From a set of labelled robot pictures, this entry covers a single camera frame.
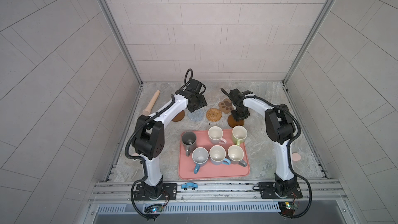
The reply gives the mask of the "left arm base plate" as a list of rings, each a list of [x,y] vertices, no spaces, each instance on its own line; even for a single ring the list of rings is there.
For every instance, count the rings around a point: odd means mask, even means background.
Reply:
[[[176,183],[160,183],[156,186],[138,183],[131,193],[133,199],[136,201],[176,200],[176,194]]]

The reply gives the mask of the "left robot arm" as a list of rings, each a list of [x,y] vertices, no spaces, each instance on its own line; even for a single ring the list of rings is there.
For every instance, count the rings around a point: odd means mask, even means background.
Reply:
[[[171,95],[168,103],[154,114],[141,115],[137,119],[124,154],[128,159],[141,161],[144,171],[141,186],[146,197],[154,200],[162,194],[163,175],[158,156],[165,146],[165,128],[180,112],[187,109],[192,113],[207,106],[205,90],[203,83],[193,79],[190,68],[185,74],[183,86]]]

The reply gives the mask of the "dark wooden coaster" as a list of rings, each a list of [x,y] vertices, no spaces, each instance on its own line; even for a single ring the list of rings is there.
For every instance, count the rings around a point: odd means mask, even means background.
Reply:
[[[176,117],[174,117],[174,118],[172,119],[172,121],[173,121],[173,122],[179,122],[179,121],[183,120],[184,117],[185,117],[185,111],[181,111],[181,112],[179,112],[179,113],[176,115]]]
[[[234,128],[234,127],[236,127],[236,126],[238,126],[238,125],[239,125],[239,126],[243,126],[244,123],[245,123],[244,120],[239,120],[239,121],[235,120],[234,117],[233,117],[233,115],[229,115],[227,121],[228,121],[228,125],[229,125],[231,128]]]

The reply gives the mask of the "cork paw coaster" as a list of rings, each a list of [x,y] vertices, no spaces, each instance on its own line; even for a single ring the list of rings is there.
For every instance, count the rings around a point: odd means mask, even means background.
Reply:
[[[232,104],[231,100],[228,98],[220,101],[218,106],[219,110],[225,114],[229,114],[231,111],[234,110],[234,105]]]

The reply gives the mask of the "blue woven coaster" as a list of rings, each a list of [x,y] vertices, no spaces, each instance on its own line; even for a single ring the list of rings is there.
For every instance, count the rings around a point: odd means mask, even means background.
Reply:
[[[200,122],[203,120],[205,113],[202,109],[196,110],[194,112],[188,112],[188,118],[194,122]]]

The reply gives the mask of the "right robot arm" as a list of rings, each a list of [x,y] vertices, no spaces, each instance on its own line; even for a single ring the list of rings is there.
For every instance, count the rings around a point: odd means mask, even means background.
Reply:
[[[302,193],[297,179],[304,177],[298,175],[292,166],[291,143],[301,135],[299,122],[290,113],[285,104],[274,105],[269,101],[254,95],[251,91],[240,92],[233,89],[221,91],[231,100],[235,109],[232,116],[236,121],[245,120],[250,116],[250,109],[265,118],[265,127],[268,138],[274,142],[276,156],[275,195],[279,198],[302,198]]]

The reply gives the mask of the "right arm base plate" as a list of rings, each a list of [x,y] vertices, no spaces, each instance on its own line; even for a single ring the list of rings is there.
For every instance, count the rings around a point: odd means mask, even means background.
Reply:
[[[274,182],[259,182],[257,184],[262,199],[293,199],[303,198],[302,191],[298,185],[293,186],[284,193],[278,193],[274,187]]]

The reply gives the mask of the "rattan woven coaster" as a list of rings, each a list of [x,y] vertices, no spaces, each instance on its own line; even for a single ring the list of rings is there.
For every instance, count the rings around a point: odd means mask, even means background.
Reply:
[[[222,118],[222,112],[219,109],[211,108],[206,112],[206,118],[211,122],[218,122]]]

